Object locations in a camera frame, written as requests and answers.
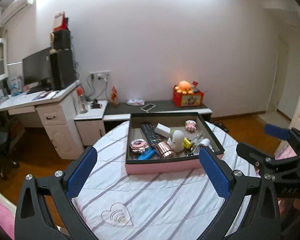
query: orange octopus plush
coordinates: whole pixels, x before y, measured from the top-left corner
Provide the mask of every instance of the orange octopus plush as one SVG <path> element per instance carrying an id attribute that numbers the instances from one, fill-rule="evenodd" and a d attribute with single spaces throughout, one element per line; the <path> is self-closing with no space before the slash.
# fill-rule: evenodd
<path id="1" fill-rule="evenodd" d="M 177 86 L 174 87 L 174 89 L 177 91 L 177 93 L 182 94 L 193 94 L 192 86 L 187 81 L 180 81 Z"/>

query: pink blanket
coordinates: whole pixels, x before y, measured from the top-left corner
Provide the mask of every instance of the pink blanket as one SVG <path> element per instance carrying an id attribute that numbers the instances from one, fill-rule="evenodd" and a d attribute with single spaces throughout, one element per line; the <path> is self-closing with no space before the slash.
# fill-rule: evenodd
<path id="1" fill-rule="evenodd" d="M 0 202 L 0 226 L 14 240 L 14 215 Z"/>

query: tv remote control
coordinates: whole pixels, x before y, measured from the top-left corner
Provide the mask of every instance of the tv remote control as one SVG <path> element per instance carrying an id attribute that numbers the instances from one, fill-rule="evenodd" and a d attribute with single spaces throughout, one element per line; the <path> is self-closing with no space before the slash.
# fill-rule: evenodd
<path id="1" fill-rule="evenodd" d="M 159 135 L 154 132 L 154 127 L 150 123 L 143 123 L 141 130 L 145 134 L 150 147 L 155 147 L 158 143 L 162 142 Z"/>

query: computer monitor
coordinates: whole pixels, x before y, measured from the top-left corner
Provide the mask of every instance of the computer monitor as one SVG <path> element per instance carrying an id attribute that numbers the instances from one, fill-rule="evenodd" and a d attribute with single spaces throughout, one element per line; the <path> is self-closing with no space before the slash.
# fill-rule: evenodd
<path id="1" fill-rule="evenodd" d="M 25 85 L 29 85 L 35 82 L 42 83 L 42 86 L 37 87 L 37 89 L 32 89 L 32 92 L 38 92 L 48 89 L 47 79 L 50 78 L 50 49 L 50 47 L 43 49 L 22 60 L 23 79 Z"/>

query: copper cup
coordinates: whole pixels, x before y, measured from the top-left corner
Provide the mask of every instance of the copper cup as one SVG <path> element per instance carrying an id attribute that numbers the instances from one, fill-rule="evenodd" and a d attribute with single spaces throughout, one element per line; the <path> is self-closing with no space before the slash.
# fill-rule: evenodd
<path id="1" fill-rule="evenodd" d="M 155 149 L 159 153 L 161 159 L 171 158 L 175 154 L 167 142 L 158 143 Z"/>

